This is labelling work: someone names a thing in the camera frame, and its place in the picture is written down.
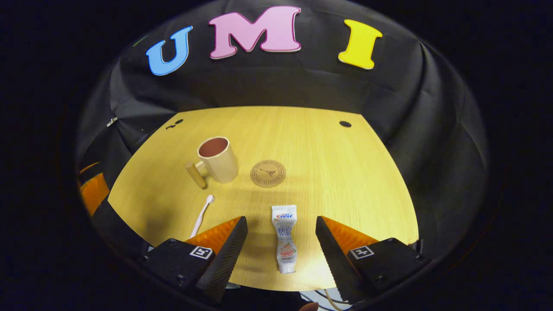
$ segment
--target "blue letter u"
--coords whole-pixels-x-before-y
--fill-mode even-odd
[[[164,76],[177,70],[184,64],[188,57],[188,32],[192,30],[192,26],[186,27],[174,33],[171,39],[175,41],[175,58],[168,61],[163,61],[161,47],[165,44],[165,40],[157,42],[153,47],[146,51],[150,70],[156,76]]]

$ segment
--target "yellow letter i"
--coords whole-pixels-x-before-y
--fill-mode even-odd
[[[345,51],[338,54],[338,59],[346,64],[363,69],[373,69],[374,62],[371,59],[374,42],[382,37],[382,33],[369,25],[365,25],[353,19],[346,19],[344,23],[349,26],[351,33]]]

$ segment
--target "mug handle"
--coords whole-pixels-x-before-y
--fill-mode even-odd
[[[190,174],[190,177],[192,177],[192,179],[196,182],[196,185],[198,185],[198,187],[202,189],[207,188],[206,181],[200,174],[200,171],[198,171],[198,167],[196,167],[196,165],[192,161],[187,162],[185,164],[185,167],[188,173]]]

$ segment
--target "letter m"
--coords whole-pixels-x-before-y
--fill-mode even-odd
[[[215,26],[215,50],[210,57],[221,59],[236,54],[238,49],[231,45],[231,36],[242,49],[251,52],[264,32],[267,39],[261,43],[262,50],[298,51],[301,45],[295,40],[294,18],[300,12],[298,7],[270,7],[253,24],[236,12],[216,17],[209,22],[209,25]]]

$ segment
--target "white toothbrush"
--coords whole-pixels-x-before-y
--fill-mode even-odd
[[[207,196],[207,199],[206,199],[206,205],[204,205],[204,208],[202,209],[202,211],[200,212],[200,214],[198,215],[198,219],[196,219],[196,224],[194,225],[194,229],[192,229],[192,233],[190,234],[190,237],[189,239],[195,237],[197,234],[198,234],[198,230],[200,229],[200,226],[202,224],[202,220],[204,219],[204,213],[207,209],[207,206],[210,204],[210,203],[213,203],[215,202],[215,197],[213,195],[208,195]]]

